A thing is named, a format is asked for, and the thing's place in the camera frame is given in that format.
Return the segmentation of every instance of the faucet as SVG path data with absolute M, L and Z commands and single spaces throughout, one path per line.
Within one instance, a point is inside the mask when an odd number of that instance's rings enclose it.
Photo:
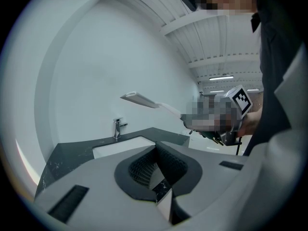
M 116 141 L 117 141 L 119 138 L 121 138 L 120 128 L 128 125 L 128 123 L 120 124 L 120 120 L 121 120 L 121 119 L 122 119 L 122 117 L 114 119 L 114 124 L 115 124 L 115 135 L 114 135 L 114 139 L 116 139 Z

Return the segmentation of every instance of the white sink basin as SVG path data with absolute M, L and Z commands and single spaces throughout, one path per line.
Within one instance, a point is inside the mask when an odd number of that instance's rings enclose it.
M 94 158 L 100 158 L 103 156 L 110 156 L 120 152 L 140 148 L 143 146 L 155 145 L 154 142 L 145 139 L 144 137 L 136 137 L 134 139 L 123 141 L 115 144 L 101 146 L 93 149 Z

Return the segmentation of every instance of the countertop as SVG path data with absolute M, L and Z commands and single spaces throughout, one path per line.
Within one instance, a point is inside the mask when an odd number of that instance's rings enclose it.
M 123 142 L 139 136 L 142 136 L 153 142 L 167 141 L 187 147 L 190 138 L 185 135 L 172 133 L 157 128 L 148 128 L 141 131 L 121 135 L 121 138 L 118 139 L 117 142 L 113 137 L 110 137 L 93 141 L 57 144 L 43 170 L 35 196 L 37 196 L 42 190 L 50 186 L 58 179 L 78 168 L 80 165 L 94 159 L 94 148 Z

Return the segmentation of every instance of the white corrugated ceiling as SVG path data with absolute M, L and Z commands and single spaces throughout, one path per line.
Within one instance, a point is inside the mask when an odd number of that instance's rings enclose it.
M 204 93 L 242 84 L 262 90 L 260 31 L 252 33 L 250 13 L 190 11 L 181 0 L 117 0 L 150 20 L 178 49 Z M 210 81 L 233 75 L 234 79 Z

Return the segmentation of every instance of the ceiling light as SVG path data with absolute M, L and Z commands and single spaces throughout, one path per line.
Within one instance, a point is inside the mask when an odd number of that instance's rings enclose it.
M 224 92 L 224 90 L 212 90 L 210 92 Z
M 219 80 L 219 79 L 233 79 L 233 76 L 224 76 L 224 77 L 210 78 L 210 80 Z

